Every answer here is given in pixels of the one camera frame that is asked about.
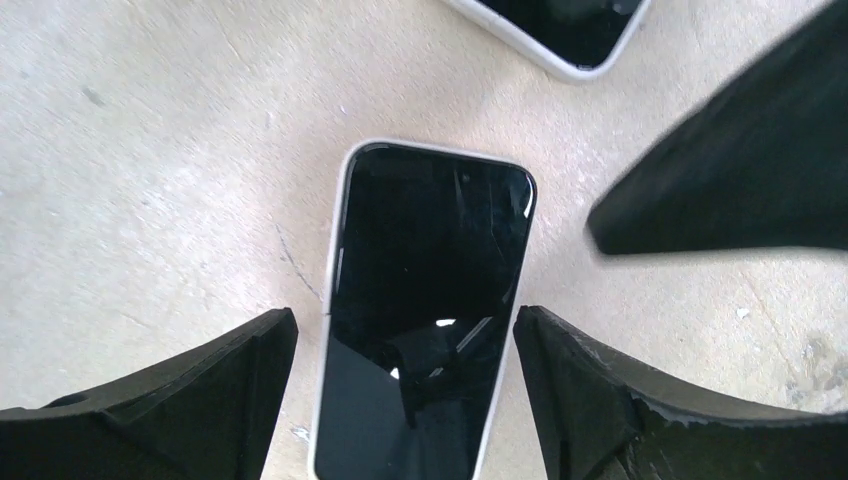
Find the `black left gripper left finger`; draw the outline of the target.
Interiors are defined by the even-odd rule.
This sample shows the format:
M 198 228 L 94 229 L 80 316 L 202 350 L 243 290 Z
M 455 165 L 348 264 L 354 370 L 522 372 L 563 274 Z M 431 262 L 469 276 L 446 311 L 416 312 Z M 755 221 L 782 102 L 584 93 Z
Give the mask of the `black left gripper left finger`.
M 298 327 L 272 309 L 201 346 L 1 413 L 5 479 L 258 479 Z

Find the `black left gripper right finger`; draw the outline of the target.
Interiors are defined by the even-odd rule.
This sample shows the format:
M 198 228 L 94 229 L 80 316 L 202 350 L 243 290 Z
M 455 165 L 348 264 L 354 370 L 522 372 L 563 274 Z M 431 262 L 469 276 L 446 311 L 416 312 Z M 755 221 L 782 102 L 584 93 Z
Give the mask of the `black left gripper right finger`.
M 513 327 L 550 479 L 843 479 L 847 416 L 683 381 L 541 306 Z

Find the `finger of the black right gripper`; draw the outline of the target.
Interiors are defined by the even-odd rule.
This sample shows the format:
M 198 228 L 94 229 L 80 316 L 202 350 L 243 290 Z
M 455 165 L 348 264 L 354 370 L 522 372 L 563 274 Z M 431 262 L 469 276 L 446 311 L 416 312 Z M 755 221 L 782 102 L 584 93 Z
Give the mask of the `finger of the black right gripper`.
M 834 1 L 653 145 L 593 206 L 606 255 L 847 247 L 847 5 Z

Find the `phone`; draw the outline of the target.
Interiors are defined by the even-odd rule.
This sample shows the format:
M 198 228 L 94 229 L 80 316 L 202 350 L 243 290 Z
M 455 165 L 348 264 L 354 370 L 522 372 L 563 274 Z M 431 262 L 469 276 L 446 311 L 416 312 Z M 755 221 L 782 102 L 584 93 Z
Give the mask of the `phone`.
M 647 14 L 651 0 L 445 0 L 557 80 L 604 75 Z
M 348 153 L 328 253 L 313 479 L 476 479 L 537 200 L 491 155 L 397 139 Z

